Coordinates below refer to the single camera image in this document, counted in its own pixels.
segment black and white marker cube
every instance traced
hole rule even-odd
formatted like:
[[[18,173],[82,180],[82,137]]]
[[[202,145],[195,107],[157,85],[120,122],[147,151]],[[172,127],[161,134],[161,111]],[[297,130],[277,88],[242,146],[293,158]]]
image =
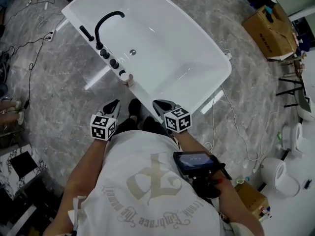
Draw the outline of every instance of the black and white marker cube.
[[[116,131],[116,119],[105,116],[92,115],[90,121],[91,137],[108,141]]]
[[[183,108],[177,108],[164,114],[167,129],[180,133],[191,127],[191,114]]]

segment forearm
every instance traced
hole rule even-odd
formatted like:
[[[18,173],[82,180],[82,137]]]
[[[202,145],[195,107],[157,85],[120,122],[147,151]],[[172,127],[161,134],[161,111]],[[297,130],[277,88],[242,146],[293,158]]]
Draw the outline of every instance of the forearm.
[[[178,140],[183,151],[206,151],[211,155],[211,153],[188,132],[174,133],[174,136]],[[237,222],[245,225],[255,236],[263,235],[264,233],[260,222],[247,210],[231,181],[228,180],[221,171],[216,172],[212,177],[212,179],[218,178],[222,179],[222,183],[216,185],[216,188],[221,192],[219,197],[220,212],[227,216],[230,222]]]
[[[74,168],[65,189],[79,189],[89,194],[95,187],[102,169],[106,141],[94,140]]]

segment white bathtub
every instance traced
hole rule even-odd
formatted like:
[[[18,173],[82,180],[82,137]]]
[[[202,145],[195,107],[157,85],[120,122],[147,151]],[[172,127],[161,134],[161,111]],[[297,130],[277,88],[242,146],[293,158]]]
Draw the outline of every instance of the white bathtub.
[[[81,34],[83,25],[92,36],[98,21],[113,11],[125,17],[105,21],[100,40],[120,68],[134,76],[129,89],[155,117],[153,100],[171,100],[193,113],[229,76],[223,52],[170,0],[74,0],[62,10]],[[88,43],[99,54],[96,41]],[[103,60],[109,65],[110,59]],[[113,69],[117,76],[119,70]]]

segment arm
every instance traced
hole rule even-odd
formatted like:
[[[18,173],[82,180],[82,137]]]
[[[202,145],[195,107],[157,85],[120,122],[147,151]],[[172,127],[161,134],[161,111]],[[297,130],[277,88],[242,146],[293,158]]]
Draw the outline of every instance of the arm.
[[[87,152],[74,168],[64,188],[63,199],[54,221],[47,227],[44,236],[57,236],[73,231],[68,211],[73,210],[73,198],[88,196],[95,188],[102,168],[106,141],[94,140]]]
[[[180,143],[183,151],[206,151],[194,137],[187,131],[182,133],[174,133],[174,136]],[[222,183],[216,185],[216,188],[221,191],[220,212],[227,216],[230,222],[237,222],[246,226],[256,236],[263,236],[263,228],[260,222],[247,210],[242,200],[238,196],[230,180],[228,180],[221,171],[218,171],[212,177],[213,179],[222,178]]]

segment black faucet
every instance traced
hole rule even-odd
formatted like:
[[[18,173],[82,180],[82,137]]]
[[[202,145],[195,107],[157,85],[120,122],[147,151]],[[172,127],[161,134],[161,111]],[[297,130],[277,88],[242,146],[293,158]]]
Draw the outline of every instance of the black faucet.
[[[96,48],[98,50],[101,50],[103,48],[103,44],[101,43],[100,39],[99,39],[99,28],[100,26],[110,17],[115,16],[115,15],[120,15],[122,18],[125,17],[124,13],[120,12],[120,11],[113,11],[111,13],[108,13],[105,17],[103,17],[96,25],[95,27],[95,39],[96,39]]]

